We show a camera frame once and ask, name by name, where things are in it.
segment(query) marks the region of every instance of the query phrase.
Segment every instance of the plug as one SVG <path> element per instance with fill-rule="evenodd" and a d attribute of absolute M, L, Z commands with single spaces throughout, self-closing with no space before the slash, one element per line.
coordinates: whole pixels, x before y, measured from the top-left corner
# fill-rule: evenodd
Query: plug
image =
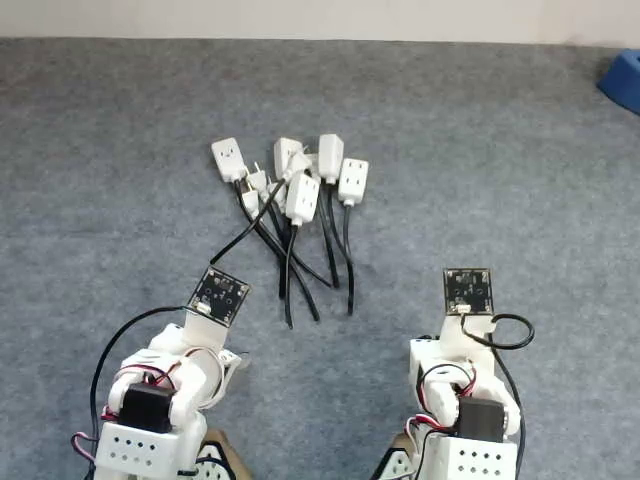
<path fill-rule="evenodd" d="M 369 162 L 355 158 L 344 159 L 338 184 L 338 198 L 342 203 L 353 207 L 362 202 L 368 172 Z"/>
<path fill-rule="evenodd" d="M 273 162 L 276 171 L 276 178 L 278 180 L 282 178 L 293 154 L 302 151 L 302 142 L 292 140 L 291 138 L 279 138 L 273 145 Z"/>
<path fill-rule="evenodd" d="M 285 215 L 293 225 L 300 226 L 313 220 L 318 203 L 320 183 L 302 172 L 294 175 L 289 184 Z"/>
<path fill-rule="evenodd" d="M 260 199 L 264 202 L 269 196 L 269 192 L 267 191 L 267 172 L 260 169 L 258 162 L 255 162 L 253 165 L 256 167 L 256 171 L 251 173 L 247 169 L 247 184 L 249 187 L 258 191 Z"/>
<path fill-rule="evenodd" d="M 269 195 L 273 193 L 273 191 L 276 188 L 276 185 L 277 184 L 272 182 L 271 178 L 269 178 L 269 183 L 267 184 L 267 191 L 269 192 Z M 273 203 L 275 203 L 278 206 L 281 212 L 285 211 L 286 205 L 287 205 L 287 187 L 286 186 L 283 185 L 282 188 L 278 190 L 278 193 L 276 193 L 276 196 L 273 199 Z"/>
<path fill-rule="evenodd" d="M 230 183 L 244 178 L 246 167 L 235 138 L 225 138 L 211 144 L 211 152 L 224 182 Z"/>
<path fill-rule="evenodd" d="M 311 162 L 311 165 L 307 170 L 310 171 L 311 178 L 321 183 L 322 177 L 320 177 L 320 172 L 318 172 L 318 154 L 317 153 L 307 153 L 305 156 Z"/>
<path fill-rule="evenodd" d="M 312 160 L 309 155 L 306 155 L 302 150 L 295 152 L 289 159 L 289 165 L 287 165 L 285 171 L 282 172 L 282 178 L 289 183 L 294 175 L 309 169 L 311 164 Z"/>
<path fill-rule="evenodd" d="M 318 173 L 329 185 L 335 185 L 340 177 L 344 157 L 344 142 L 335 133 L 320 135 L 318 142 Z"/>
<path fill-rule="evenodd" d="M 258 200 L 258 191 L 249 190 L 242 194 L 242 203 L 247 207 L 251 218 L 256 218 L 260 212 L 260 200 Z"/>

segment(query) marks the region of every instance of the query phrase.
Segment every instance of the white wall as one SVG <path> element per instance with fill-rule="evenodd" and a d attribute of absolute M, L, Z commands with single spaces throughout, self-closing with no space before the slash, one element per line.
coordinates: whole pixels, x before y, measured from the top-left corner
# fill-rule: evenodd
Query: white wall
<path fill-rule="evenodd" d="M 640 0 L 0 0 L 0 35 L 640 47 Z"/>

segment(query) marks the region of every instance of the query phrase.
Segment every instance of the blue object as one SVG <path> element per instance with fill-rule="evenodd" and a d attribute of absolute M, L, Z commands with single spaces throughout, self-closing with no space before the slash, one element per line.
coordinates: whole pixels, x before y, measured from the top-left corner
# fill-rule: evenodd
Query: blue object
<path fill-rule="evenodd" d="M 623 50 L 598 83 L 607 97 L 640 115 L 640 50 Z"/>

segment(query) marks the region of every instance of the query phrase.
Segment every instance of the circuit board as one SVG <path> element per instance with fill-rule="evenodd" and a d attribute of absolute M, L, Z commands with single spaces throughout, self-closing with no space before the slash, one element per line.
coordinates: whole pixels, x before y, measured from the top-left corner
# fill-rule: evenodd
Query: circuit board
<path fill-rule="evenodd" d="M 458 305 L 470 315 L 493 315 L 491 271 L 488 268 L 445 268 L 444 300 L 447 315 L 458 315 Z"/>
<path fill-rule="evenodd" d="M 207 268 L 189 300 L 189 307 L 230 327 L 251 287 L 213 267 Z"/>

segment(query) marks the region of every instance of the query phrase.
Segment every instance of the electrical outlet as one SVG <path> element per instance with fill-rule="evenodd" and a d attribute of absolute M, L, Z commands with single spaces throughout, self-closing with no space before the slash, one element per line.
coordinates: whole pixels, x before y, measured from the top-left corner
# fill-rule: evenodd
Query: electrical outlet
<path fill-rule="evenodd" d="M 368 173 L 369 162 L 355 158 L 344 159 L 338 184 L 338 198 L 341 202 L 351 207 L 362 202 Z"/>
<path fill-rule="evenodd" d="M 327 183 L 334 185 L 340 177 L 344 157 L 344 142 L 335 133 L 320 135 L 318 142 L 318 173 Z"/>
<path fill-rule="evenodd" d="M 235 138 L 225 138 L 212 143 L 211 151 L 223 181 L 229 183 L 244 178 L 247 170 Z"/>
<path fill-rule="evenodd" d="M 287 169 L 291 157 L 297 152 L 302 153 L 302 150 L 302 142 L 291 138 L 279 138 L 273 145 L 273 161 L 278 180 L 282 178 L 282 174 Z"/>
<path fill-rule="evenodd" d="M 304 173 L 298 173 L 289 184 L 286 215 L 293 225 L 313 220 L 318 203 L 320 183 Z"/>

